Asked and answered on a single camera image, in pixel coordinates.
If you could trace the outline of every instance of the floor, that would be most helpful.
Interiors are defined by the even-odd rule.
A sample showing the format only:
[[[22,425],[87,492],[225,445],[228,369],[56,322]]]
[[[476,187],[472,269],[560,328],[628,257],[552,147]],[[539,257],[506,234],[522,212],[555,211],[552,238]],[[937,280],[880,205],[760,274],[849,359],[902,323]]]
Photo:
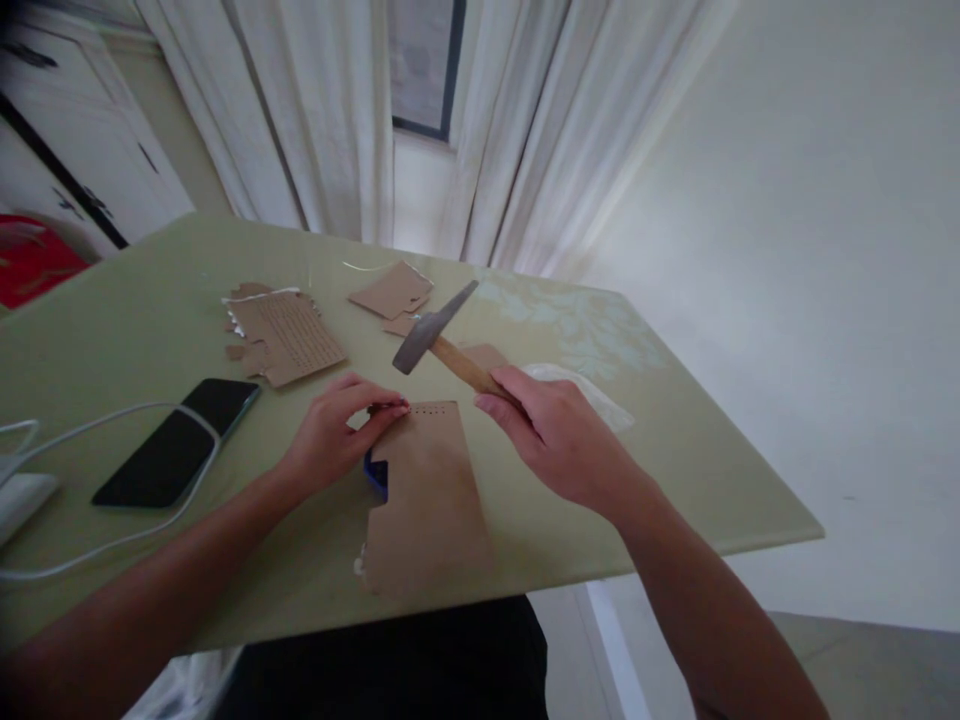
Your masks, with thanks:
[[[637,577],[532,593],[553,720],[693,720]],[[836,718],[960,717],[960,634],[771,613]]]

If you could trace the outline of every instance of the cardboard piece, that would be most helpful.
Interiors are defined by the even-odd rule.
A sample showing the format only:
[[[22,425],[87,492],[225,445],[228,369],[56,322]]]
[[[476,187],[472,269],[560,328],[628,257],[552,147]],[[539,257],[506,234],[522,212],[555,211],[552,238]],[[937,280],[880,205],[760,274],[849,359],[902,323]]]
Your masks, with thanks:
[[[456,402],[413,403],[373,446],[389,499],[370,511],[363,555],[369,590],[417,594],[459,568],[489,571],[493,545]]]
[[[510,364],[510,361],[489,343],[460,348],[460,352],[473,360],[482,370],[490,370],[491,368]]]
[[[231,298],[224,304],[243,330],[244,345],[229,346],[227,356],[240,360],[246,377],[263,375],[278,388],[346,359],[309,295],[243,283]]]
[[[420,318],[416,315],[398,315],[393,320],[384,320],[380,327],[384,332],[406,337]]]
[[[347,299],[393,320],[403,312],[416,312],[430,297],[433,283],[407,265],[398,262],[369,287],[351,293]]]

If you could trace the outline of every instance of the white curtain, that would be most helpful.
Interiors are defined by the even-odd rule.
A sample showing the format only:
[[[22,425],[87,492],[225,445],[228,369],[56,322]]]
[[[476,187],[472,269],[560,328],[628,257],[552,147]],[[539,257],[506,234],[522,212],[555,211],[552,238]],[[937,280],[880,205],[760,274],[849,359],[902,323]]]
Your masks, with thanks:
[[[234,211],[393,244],[385,0],[137,0]]]
[[[486,3],[442,254],[545,276],[578,263],[704,4]]]

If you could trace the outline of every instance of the white cabinet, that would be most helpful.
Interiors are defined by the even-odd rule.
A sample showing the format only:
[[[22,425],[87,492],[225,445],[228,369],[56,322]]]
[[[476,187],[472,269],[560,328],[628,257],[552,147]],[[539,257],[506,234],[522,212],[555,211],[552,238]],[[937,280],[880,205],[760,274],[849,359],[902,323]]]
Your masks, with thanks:
[[[119,252],[27,144],[0,120],[0,203],[51,227],[86,260]]]
[[[193,210],[98,32],[40,8],[21,22],[4,42],[4,92],[91,204],[129,243]]]

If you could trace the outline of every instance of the red object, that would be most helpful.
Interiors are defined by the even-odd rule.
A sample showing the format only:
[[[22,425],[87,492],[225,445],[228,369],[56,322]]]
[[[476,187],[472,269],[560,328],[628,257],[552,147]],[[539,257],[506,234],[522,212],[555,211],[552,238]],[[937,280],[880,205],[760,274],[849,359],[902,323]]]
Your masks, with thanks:
[[[0,215],[0,303],[18,308],[89,267],[33,218]]]

